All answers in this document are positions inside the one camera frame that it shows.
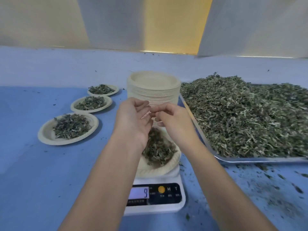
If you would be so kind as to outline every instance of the pile of dried leaves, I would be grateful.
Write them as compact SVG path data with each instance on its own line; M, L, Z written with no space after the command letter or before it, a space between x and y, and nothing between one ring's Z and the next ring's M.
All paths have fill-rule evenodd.
M57 125L53 129L56 139L63 138L70 140L77 138L92 128L89 120L84 115L76 113L65 114L59 119L55 118L55 121Z
M91 86L89 87L89 92L92 93L92 94L96 94L96 95L103 95L103 94L108 94L108 93L112 93L114 92L115 90L108 87L107 85L105 84L100 84L98 86Z
M225 157L308 155L308 90L252 85L216 73L183 83L181 94L211 147Z
M152 128L149 133L147 146L142 155L149 161L149 165L163 166L173 157L175 144L163 137L157 128Z
M104 97L88 96L82 102L75 105L75 108L79 110L93 110L102 108L105 105L106 101Z

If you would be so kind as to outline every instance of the stainless steel tray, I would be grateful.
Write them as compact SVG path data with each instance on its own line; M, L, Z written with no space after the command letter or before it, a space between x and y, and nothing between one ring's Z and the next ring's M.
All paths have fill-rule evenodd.
M221 162L221 163L308 163L308 159L306 157L276 157L276 158L266 158L266 157L260 157L260 158L231 158L231 157L222 157L218 155L213 148L211 147L210 143L206 139L206 137L203 134L203 131L201 130L197 120L193 116L192 112L190 111L190 108L186 104L184 98L182 95L179 97L179 103L180 106L187 109L194 125L196 132L200 138L200 140L204 143L204 145L208 148L208 150Z

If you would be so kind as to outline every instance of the person's left hand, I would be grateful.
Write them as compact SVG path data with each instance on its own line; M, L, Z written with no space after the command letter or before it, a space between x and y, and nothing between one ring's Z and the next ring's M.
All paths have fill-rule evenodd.
M130 140L133 138L142 150L147 145L148 133L153 125L150 115L142 118L150 110L148 104L148 101L128 98L120 104L115 118L114 133L129 137Z

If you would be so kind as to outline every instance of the blue table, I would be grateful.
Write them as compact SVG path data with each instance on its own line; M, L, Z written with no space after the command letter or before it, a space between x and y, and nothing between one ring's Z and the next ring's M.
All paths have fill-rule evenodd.
M37 132L47 120L69 113L86 89L0 87L0 230L56 230L110 138L119 104L98 112L98 129L65 146L45 145ZM181 158L187 203L175 214L124 217L120 230L218 230L187 158ZM242 190L279 230L308 230L308 166L227 166Z

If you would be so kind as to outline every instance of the yellow button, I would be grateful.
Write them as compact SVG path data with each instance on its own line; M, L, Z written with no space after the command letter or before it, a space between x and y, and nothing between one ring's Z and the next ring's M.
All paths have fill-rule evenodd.
M161 193L161 194L165 193L165 188L163 186L160 186L158 188L158 192Z

